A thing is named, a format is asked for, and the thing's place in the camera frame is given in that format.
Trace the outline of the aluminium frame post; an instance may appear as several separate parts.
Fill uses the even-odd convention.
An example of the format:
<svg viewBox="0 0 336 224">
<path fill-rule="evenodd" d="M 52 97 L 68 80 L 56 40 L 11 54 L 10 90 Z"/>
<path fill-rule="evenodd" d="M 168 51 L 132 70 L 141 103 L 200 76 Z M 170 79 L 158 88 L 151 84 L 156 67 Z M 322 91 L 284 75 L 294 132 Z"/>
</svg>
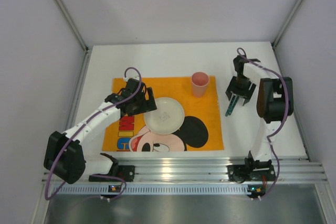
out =
<svg viewBox="0 0 336 224">
<path fill-rule="evenodd" d="M 276 50 L 277 46 L 279 45 L 279 43 L 283 39 L 285 33 L 289 29 L 291 23 L 295 19 L 299 9 L 301 8 L 301 6 L 303 5 L 304 2 L 305 2 L 305 0 L 295 0 L 294 3 L 292 4 L 285 20 L 283 21 L 282 25 L 280 26 L 279 31 L 277 32 L 273 42 L 271 43 L 271 46 L 272 46 L 273 50 Z"/>
<path fill-rule="evenodd" d="M 56 6 L 61 12 L 63 19 L 65 20 L 68 27 L 70 28 L 80 48 L 82 49 L 82 56 L 80 59 L 78 76 L 76 78 L 75 88 L 74 88 L 74 91 L 71 97 L 70 108 L 69 108 L 69 112 L 68 112 L 67 119 L 65 122 L 65 129 L 68 129 L 74 125 L 75 120 L 76 120 L 79 99 L 80 99 L 80 95 L 81 95 L 82 87 L 83 87 L 83 81 L 85 78 L 85 74 L 87 72 L 87 66 L 88 66 L 89 59 L 90 59 L 90 49 L 85 43 L 82 35 L 80 34 L 63 0 L 53 0 L 53 1 L 55 2 Z"/>
</svg>

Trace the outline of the orange Mickey Mouse placemat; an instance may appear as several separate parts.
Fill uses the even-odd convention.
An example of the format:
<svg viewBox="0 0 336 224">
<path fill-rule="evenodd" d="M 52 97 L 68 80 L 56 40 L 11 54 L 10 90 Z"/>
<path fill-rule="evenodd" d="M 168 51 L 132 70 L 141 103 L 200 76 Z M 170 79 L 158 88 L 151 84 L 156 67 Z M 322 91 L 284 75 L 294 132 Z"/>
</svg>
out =
<svg viewBox="0 0 336 224">
<path fill-rule="evenodd" d="M 191 77 L 144 78 L 154 97 L 178 101 L 184 109 L 184 122 L 175 132 L 159 135 L 145 124 L 142 114 L 125 116 L 107 127 L 103 151 L 106 152 L 186 152 L 222 151 L 221 117 L 216 78 L 210 76 L 205 94 L 192 95 Z"/>
</svg>

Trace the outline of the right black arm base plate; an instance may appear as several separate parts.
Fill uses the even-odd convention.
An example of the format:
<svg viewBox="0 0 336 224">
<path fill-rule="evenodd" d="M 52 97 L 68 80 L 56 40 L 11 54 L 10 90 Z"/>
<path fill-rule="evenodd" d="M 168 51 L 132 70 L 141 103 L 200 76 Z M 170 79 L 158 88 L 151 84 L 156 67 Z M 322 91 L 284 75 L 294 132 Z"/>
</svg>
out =
<svg viewBox="0 0 336 224">
<path fill-rule="evenodd" d="M 258 167 L 250 170 L 245 165 L 229 165 L 227 166 L 228 177 L 230 182 L 262 182 L 263 179 L 274 181 L 276 173 L 273 165 Z"/>
</svg>

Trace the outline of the left aluminium frame post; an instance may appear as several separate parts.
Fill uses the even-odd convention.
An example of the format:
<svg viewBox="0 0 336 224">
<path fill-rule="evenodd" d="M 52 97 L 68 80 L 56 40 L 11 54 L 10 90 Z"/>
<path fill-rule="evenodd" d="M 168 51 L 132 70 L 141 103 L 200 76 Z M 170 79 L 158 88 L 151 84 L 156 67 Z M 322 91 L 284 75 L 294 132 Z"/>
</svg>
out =
<svg viewBox="0 0 336 224">
<path fill-rule="evenodd" d="M 82 56 L 80 59 L 78 76 L 76 78 L 75 88 L 74 88 L 74 91 L 71 97 L 70 108 L 69 108 L 69 112 L 68 112 L 67 119 L 65 122 L 65 129 L 68 129 L 74 125 L 75 120 L 76 120 L 79 99 L 80 99 L 80 95 L 81 95 L 82 87 L 83 87 L 83 81 L 85 78 L 85 74 L 87 72 L 87 66 L 88 66 L 89 59 L 90 59 L 90 49 L 85 43 L 82 35 L 80 34 L 63 0 L 53 0 L 53 1 L 55 2 L 56 6 L 61 12 L 63 19 L 65 20 L 68 27 L 70 28 L 80 48 L 82 49 Z"/>
</svg>

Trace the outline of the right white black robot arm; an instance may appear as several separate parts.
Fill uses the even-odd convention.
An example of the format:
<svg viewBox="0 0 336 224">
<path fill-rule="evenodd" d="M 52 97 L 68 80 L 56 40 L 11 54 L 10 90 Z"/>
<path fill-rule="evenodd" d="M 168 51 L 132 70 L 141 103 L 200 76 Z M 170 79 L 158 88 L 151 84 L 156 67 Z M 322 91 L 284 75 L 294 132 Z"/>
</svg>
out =
<svg viewBox="0 0 336 224">
<path fill-rule="evenodd" d="M 256 111 L 260 117 L 259 129 L 253 146 L 245 158 L 247 170 L 271 166 L 276 135 L 293 113 L 293 84 L 290 77 L 282 77 L 261 66 L 258 59 L 238 55 L 233 60 L 236 75 L 232 77 L 226 95 L 230 101 L 225 113 L 230 116 L 238 102 L 248 103 L 257 89 Z"/>
</svg>

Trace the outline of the silver fork teal handle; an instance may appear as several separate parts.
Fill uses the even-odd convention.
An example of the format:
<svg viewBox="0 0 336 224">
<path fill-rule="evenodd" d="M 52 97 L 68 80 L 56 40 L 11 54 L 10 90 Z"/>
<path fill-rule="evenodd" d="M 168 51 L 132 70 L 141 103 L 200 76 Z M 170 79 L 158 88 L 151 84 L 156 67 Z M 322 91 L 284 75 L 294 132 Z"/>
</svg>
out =
<svg viewBox="0 0 336 224">
<path fill-rule="evenodd" d="M 234 102 L 234 108 L 235 108 L 235 106 L 236 106 L 236 104 L 237 104 L 238 100 L 239 100 L 239 97 L 238 97 L 238 96 L 236 96 L 236 98 L 235 98 L 235 102 Z"/>
</svg>

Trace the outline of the cream round plate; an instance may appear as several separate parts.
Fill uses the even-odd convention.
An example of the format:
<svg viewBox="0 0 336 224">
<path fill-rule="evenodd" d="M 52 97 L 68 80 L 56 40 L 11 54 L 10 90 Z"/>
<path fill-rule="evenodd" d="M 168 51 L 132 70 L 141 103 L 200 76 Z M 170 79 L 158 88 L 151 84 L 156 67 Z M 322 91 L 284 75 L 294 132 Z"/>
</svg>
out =
<svg viewBox="0 0 336 224">
<path fill-rule="evenodd" d="M 148 129 L 159 135 L 177 131 L 185 119 L 182 105 L 169 97 L 155 98 L 155 104 L 156 110 L 144 114 L 144 122 Z"/>
</svg>

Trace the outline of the right aluminium frame post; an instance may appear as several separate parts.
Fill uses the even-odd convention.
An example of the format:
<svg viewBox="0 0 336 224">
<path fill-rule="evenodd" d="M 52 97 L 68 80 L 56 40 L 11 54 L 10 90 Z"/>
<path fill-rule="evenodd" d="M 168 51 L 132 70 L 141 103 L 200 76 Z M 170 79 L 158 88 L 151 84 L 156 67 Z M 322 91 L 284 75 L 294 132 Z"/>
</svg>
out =
<svg viewBox="0 0 336 224">
<path fill-rule="evenodd" d="M 292 4 L 285 20 L 283 21 L 282 25 L 280 26 L 279 31 L 277 32 L 273 42 L 271 43 L 271 46 L 272 46 L 273 50 L 276 50 L 277 46 L 279 45 L 279 43 L 283 39 L 285 33 L 289 29 L 291 23 L 295 19 L 299 9 L 301 8 L 301 6 L 303 5 L 304 2 L 305 2 L 305 0 L 295 0 L 294 3 Z"/>
</svg>

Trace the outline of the aluminium mounting rail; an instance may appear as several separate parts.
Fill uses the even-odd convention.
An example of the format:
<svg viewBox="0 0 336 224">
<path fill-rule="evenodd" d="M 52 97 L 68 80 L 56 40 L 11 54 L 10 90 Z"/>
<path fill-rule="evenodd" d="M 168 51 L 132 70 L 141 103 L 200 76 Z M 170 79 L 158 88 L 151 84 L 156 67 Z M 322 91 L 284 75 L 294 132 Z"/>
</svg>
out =
<svg viewBox="0 0 336 224">
<path fill-rule="evenodd" d="M 120 166 L 134 166 L 135 183 L 229 183 L 234 175 L 233 165 L 242 165 L 243 159 L 224 157 L 203 158 L 120 158 Z M 327 175 L 321 163 L 307 159 L 272 160 L 274 171 L 279 172 L 278 183 L 325 183 Z"/>
</svg>

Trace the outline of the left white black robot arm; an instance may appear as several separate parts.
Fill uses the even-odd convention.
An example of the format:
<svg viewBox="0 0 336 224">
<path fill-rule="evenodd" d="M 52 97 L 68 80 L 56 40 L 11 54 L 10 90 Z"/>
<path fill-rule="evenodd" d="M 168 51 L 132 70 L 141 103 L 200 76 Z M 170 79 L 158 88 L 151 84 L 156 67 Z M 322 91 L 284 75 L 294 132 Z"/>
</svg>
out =
<svg viewBox="0 0 336 224">
<path fill-rule="evenodd" d="M 77 182 L 84 175 L 111 174 L 118 161 L 104 153 L 85 154 L 83 145 L 125 116 L 156 109 L 152 88 L 140 80 L 129 79 L 124 88 L 107 96 L 83 121 L 62 133 L 55 131 L 50 135 L 44 168 L 68 184 Z"/>
</svg>

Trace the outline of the pink plastic cup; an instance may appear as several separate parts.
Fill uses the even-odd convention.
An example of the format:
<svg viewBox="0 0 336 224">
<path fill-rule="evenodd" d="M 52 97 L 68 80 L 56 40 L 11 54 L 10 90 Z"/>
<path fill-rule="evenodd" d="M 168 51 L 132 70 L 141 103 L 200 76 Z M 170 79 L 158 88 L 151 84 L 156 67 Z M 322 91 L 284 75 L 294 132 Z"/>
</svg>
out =
<svg viewBox="0 0 336 224">
<path fill-rule="evenodd" d="M 209 76 L 204 72 L 196 72 L 191 76 L 192 95 L 194 97 L 202 97 L 209 84 Z"/>
</svg>

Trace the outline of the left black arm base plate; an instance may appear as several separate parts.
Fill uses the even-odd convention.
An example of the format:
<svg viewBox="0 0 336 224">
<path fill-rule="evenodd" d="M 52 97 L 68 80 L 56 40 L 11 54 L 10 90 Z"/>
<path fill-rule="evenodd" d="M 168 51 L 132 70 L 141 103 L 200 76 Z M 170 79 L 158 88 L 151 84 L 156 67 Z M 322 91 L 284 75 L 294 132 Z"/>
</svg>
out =
<svg viewBox="0 0 336 224">
<path fill-rule="evenodd" d="M 135 176 L 135 166 L 132 165 L 114 165 L 107 174 L 93 174 L 89 176 L 90 182 L 119 182 L 123 179 L 125 182 L 132 182 Z"/>
</svg>

